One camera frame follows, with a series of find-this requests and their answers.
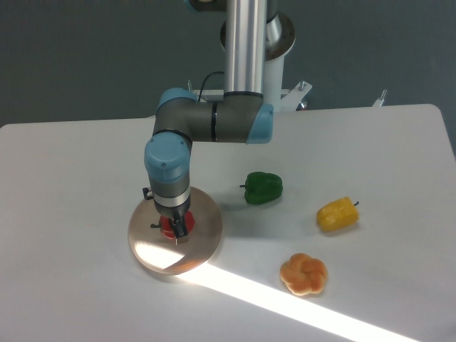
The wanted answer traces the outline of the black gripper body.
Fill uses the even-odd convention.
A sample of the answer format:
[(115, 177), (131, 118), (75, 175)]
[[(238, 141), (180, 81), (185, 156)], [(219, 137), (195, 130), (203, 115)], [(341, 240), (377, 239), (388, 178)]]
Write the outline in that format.
[(171, 219), (182, 219), (190, 209), (191, 188), (188, 187), (176, 197), (162, 197), (155, 194), (151, 187), (142, 189), (144, 200), (152, 200), (159, 214)]

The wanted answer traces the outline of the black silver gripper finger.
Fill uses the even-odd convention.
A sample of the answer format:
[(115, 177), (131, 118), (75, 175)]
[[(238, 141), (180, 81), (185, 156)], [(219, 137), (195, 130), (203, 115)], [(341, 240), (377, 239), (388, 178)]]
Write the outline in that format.
[(189, 240), (189, 232), (184, 217), (170, 219), (170, 227), (175, 236), (176, 244), (183, 244)]

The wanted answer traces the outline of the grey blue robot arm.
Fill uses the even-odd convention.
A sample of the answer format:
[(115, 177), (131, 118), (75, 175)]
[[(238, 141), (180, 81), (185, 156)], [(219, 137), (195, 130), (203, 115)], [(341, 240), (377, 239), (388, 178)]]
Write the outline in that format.
[(267, 61), (289, 52), (295, 30), (277, 1), (188, 1), (198, 12), (223, 11), (224, 89), (220, 101), (203, 103), (183, 88), (160, 97), (144, 163), (150, 186), (146, 200), (167, 218), (177, 243), (188, 240), (185, 214), (191, 203), (190, 156), (194, 142), (268, 143), (274, 106), (266, 99)]

